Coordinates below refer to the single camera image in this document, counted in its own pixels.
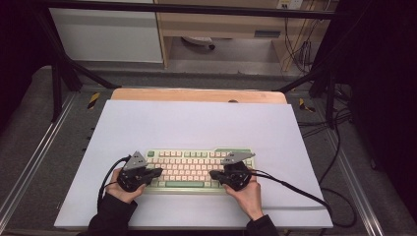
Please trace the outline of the white cabinet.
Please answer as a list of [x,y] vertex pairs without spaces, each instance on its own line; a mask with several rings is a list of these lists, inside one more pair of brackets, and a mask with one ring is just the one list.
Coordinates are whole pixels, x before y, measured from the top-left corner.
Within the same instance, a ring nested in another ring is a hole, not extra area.
[[163,61],[155,13],[51,9],[66,53],[78,61]]

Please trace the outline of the black frame leg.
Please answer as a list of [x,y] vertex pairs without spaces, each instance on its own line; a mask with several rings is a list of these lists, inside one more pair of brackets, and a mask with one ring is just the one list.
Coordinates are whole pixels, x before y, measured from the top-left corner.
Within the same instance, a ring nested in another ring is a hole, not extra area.
[[79,91],[83,87],[78,73],[87,76],[107,89],[119,89],[119,86],[95,75],[67,55],[50,12],[46,7],[33,7],[31,13],[44,35],[50,53],[53,91],[52,122],[56,122],[63,111],[62,84],[65,84],[69,91]]
[[330,20],[328,29],[319,47],[312,70],[296,81],[278,88],[287,93],[304,83],[313,81],[309,90],[311,97],[327,93],[326,122],[333,129],[334,90],[337,71],[344,58],[353,49],[361,34],[360,23],[373,0],[339,0],[333,12],[314,13],[314,20]]

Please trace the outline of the aluminium rail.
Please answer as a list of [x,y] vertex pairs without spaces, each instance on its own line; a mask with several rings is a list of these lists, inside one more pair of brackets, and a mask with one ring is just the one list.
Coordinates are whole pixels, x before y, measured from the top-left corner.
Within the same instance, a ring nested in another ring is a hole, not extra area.
[[26,192],[34,174],[40,166],[42,160],[46,156],[49,148],[53,144],[55,137],[59,133],[63,123],[66,120],[75,99],[79,96],[77,92],[70,92],[62,105],[62,113],[57,120],[52,122],[40,143],[37,145],[34,153],[31,155],[25,169],[19,176],[17,182],[9,193],[3,205],[0,206],[0,232],[5,229],[14,211],[19,205],[24,193]]
[[331,145],[337,151],[336,161],[368,235],[384,236],[384,230],[341,146],[341,139],[337,137],[335,130],[327,130],[327,135]]

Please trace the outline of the cream pink green keyboard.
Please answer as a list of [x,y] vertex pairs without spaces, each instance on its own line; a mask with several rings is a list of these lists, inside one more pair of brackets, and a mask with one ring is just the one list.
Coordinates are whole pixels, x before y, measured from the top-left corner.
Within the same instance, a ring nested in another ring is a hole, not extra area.
[[[251,152],[244,148],[150,149],[146,152],[149,169],[162,168],[157,181],[147,185],[147,194],[224,195],[223,184],[214,182],[211,170],[223,171],[221,161],[232,151]],[[251,171],[254,156],[244,160]]]

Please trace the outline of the light wooden desk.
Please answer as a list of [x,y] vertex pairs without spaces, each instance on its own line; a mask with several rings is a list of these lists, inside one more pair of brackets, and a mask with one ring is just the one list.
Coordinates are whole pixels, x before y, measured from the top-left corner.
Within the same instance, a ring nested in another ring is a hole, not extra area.
[[[278,0],[153,0],[156,4],[222,6],[277,9]],[[336,4],[331,0],[303,0],[299,10],[330,12]],[[163,61],[168,61],[170,42],[174,36],[261,38],[269,39],[281,63],[288,71],[296,62],[305,42],[320,43],[328,29],[328,20],[280,19],[202,14],[158,13]]]

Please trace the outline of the black curtain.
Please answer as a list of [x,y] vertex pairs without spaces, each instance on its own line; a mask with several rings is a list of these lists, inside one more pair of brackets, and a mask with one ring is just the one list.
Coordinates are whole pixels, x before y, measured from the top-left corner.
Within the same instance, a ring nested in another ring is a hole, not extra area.
[[417,218],[417,0],[373,0],[341,75],[373,158]]
[[49,63],[24,0],[0,0],[0,132],[20,105],[32,75]]

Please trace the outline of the person's right hand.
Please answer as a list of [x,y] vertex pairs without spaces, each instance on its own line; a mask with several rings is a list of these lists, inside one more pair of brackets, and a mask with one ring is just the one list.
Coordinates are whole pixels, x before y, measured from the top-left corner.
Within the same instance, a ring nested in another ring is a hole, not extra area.
[[239,207],[251,220],[258,220],[264,216],[262,210],[261,185],[258,183],[255,176],[253,176],[248,185],[240,191],[235,191],[226,184],[223,184],[223,188],[228,195],[236,200]]

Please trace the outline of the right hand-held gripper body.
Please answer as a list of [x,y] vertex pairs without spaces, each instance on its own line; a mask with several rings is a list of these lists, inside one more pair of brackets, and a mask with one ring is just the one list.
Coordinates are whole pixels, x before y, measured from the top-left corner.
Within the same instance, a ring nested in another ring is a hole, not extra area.
[[221,161],[223,172],[225,172],[227,177],[220,179],[227,179],[226,185],[235,191],[244,189],[252,176],[251,171],[244,163],[244,160],[253,156],[254,154],[252,152],[242,151],[232,151],[227,154]]

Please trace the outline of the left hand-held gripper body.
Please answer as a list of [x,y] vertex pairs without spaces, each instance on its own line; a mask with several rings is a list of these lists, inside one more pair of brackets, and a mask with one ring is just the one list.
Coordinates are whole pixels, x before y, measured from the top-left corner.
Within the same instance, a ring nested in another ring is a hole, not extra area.
[[152,178],[151,169],[147,165],[141,153],[135,151],[129,156],[117,178],[119,186],[126,192],[135,192],[141,185],[147,184],[149,178]]

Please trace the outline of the pale lavender board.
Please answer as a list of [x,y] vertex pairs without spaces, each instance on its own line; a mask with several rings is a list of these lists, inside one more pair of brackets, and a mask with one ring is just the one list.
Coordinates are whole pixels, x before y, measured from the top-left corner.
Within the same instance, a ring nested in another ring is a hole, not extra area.
[[266,214],[279,228],[330,228],[328,211],[293,109],[288,104],[109,100],[55,221],[81,229],[96,213],[98,189],[111,165],[151,148],[248,148]]

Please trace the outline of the wooden table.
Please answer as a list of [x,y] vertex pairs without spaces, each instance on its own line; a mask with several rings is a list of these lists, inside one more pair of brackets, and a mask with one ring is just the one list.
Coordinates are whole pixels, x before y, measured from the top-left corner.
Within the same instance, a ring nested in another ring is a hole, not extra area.
[[276,91],[191,89],[191,88],[118,88],[112,100],[200,101],[286,104],[283,93]]

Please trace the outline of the black frame crossbar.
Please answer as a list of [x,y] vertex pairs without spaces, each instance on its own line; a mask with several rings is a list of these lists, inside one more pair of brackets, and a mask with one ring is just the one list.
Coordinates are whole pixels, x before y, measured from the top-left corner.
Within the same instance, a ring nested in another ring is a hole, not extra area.
[[123,12],[154,12],[175,14],[202,14],[202,15],[227,15],[272,17],[293,19],[318,19],[335,20],[346,17],[345,13],[318,12],[304,10],[273,10],[243,7],[200,6],[200,5],[175,5],[175,4],[149,4],[127,2],[102,2],[79,0],[34,0],[34,3],[47,8],[99,10],[99,11],[123,11]]

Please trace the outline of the office chair base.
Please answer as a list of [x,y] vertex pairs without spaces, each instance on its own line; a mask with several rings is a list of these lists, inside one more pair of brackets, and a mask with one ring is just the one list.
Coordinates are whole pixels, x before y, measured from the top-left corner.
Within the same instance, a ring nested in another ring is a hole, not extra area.
[[193,43],[200,46],[207,46],[210,50],[215,50],[215,45],[213,44],[210,37],[183,36],[183,39],[189,43]]

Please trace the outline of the person's left hand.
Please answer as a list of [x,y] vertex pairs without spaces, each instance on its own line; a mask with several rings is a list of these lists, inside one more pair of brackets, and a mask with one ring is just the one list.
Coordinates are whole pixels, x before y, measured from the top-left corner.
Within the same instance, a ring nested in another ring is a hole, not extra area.
[[130,204],[135,198],[139,197],[144,192],[146,185],[141,185],[135,192],[126,192],[119,186],[117,182],[117,178],[120,172],[120,168],[117,168],[113,171],[111,182],[105,188],[105,192],[126,204]]

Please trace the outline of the yellow black striped tape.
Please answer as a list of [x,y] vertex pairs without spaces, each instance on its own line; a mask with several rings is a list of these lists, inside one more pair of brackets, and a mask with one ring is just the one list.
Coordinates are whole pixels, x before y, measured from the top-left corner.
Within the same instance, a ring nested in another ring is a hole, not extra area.
[[316,109],[311,106],[307,106],[303,98],[299,98],[299,108],[302,110],[307,110],[309,112],[316,112]]
[[87,109],[93,109],[93,108],[94,108],[94,105],[96,104],[96,102],[97,102],[97,100],[98,100],[99,96],[100,96],[100,92],[95,92],[95,93],[91,96],[91,98],[90,98],[90,100],[89,100],[89,104],[88,104]]

